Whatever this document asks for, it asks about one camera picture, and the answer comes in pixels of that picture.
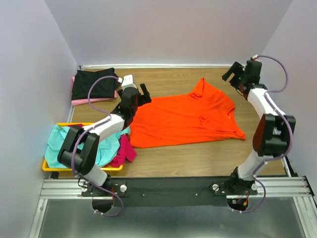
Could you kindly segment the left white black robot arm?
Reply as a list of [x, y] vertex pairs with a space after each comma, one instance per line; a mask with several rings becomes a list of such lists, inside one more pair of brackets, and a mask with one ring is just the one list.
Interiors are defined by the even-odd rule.
[[121, 101], [103, 120], [87, 127], [71, 127], [58, 153], [57, 161], [90, 182], [99, 196], [111, 192], [110, 176], [96, 165], [99, 143], [127, 128], [138, 108], [152, 101], [146, 85], [140, 87], [142, 92], [134, 84], [124, 86], [119, 91]]

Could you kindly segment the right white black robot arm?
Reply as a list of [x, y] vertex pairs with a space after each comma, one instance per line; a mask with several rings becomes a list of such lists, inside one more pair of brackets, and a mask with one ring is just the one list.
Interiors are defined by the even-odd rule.
[[253, 136], [253, 149], [243, 164], [236, 167], [221, 188], [233, 194], [251, 189], [263, 167], [285, 157], [293, 143], [296, 119], [284, 113], [270, 97], [271, 91], [260, 83], [262, 63], [258, 56], [245, 65], [234, 62], [222, 76], [256, 110], [260, 122]]

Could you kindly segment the orange t shirt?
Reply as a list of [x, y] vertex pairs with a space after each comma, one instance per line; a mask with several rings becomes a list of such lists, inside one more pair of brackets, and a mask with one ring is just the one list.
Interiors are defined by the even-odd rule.
[[130, 125], [136, 148], [245, 140], [234, 118], [235, 104], [201, 78], [188, 94], [153, 98], [138, 108]]

